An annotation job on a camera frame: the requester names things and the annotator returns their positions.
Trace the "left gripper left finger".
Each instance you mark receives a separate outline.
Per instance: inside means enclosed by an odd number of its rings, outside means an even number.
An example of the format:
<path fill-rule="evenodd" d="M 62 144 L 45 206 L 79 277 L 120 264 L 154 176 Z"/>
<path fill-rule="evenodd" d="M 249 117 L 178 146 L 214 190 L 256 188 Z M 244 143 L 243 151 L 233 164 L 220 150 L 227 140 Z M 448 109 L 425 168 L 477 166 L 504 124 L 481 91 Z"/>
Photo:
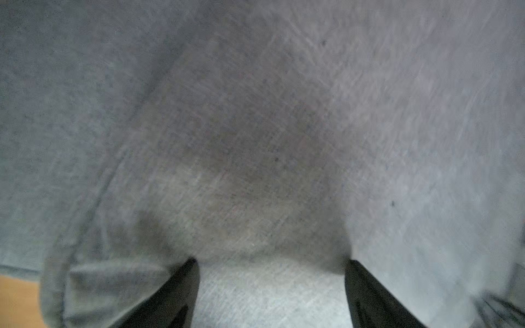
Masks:
<path fill-rule="evenodd" d="M 200 288 L 200 267 L 189 258 L 151 297 L 113 327 L 190 328 Z"/>

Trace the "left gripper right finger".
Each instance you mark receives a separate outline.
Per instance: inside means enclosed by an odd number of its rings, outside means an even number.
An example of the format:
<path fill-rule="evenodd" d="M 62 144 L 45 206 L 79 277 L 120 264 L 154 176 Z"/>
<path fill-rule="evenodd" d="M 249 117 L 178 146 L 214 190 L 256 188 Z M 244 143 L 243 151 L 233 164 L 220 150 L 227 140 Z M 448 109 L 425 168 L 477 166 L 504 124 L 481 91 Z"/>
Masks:
<path fill-rule="evenodd" d="M 425 328 L 360 262 L 345 268 L 345 292 L 353 327 Z"/>

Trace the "grey laptop bag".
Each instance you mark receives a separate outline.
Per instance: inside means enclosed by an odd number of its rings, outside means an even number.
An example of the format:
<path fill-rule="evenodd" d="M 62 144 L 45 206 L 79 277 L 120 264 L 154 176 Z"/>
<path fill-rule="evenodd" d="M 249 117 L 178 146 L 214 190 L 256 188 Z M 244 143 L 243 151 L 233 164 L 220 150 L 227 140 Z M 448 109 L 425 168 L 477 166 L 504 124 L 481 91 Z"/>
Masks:
<path fill-rule="evenodd" d="M 348 258 L 429 327 L 524 225 L 523 1 L 2 1 L 1 273 L 114 327 L 348 327 Z"/>

